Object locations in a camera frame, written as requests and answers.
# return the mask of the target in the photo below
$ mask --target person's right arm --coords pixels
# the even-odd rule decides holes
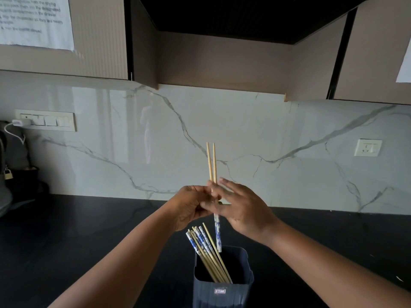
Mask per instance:
[[[246,186],[220,178],[228,191],[211,181],[213,197],[230,205],[201,203],[222,215],[239,233],[271,248],[331,308],[409,308],[411,294],[353,263],[280,221]]]

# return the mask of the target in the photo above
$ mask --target gray plastic container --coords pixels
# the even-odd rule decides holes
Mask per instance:
[[[233,284],[214,283],[196,254],[193,308],[243,308],[246,306],[254,274],[244,248],[223,246],[220,253]]]

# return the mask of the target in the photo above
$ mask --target hand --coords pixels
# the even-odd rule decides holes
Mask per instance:
[[[176,231],[186,228],[194,219],[211,214],[200,206],[201,202],[212,200],[210,192],[207,186],[184,186],[163,205],[175,218]]]
[[[212,213],[227,218],[234,230],[244,236],[268,245],[273,227],[279,219],[250,188],[224,178],[220,178],[220,183],[232,191],[208,181],[211,195],[214,198],[224,198],[231,204],[218,204],[215,201],[210,201],[201,202],[201,206]]]

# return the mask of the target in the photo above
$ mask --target black countertop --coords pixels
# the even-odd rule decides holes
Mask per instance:
[[[47,307],[162,204],[52,195],[9,212],[0,218],[1,306]],[[411,216],[273,211],[311,238],[411,291]],[[192,225],[202,221],[213,229],[212,216]],[[249,307],[326,307],[275,253],[236,233],[224,218],[221,233],[224,245],[248,252],[255,277]],[[136,307],[191,307],[193,268],[194,251],[185,232],[173,234]]]

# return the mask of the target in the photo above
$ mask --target white switch panel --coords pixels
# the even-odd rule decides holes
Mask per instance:
[[[379,139],[359,139],[354,153],[358,157],[376,157],[383,141]]]
[[[31,125],[24,126],[25,129],[76,131],[74,113],[16,109],[16,119],[22,118],[31,120]]]

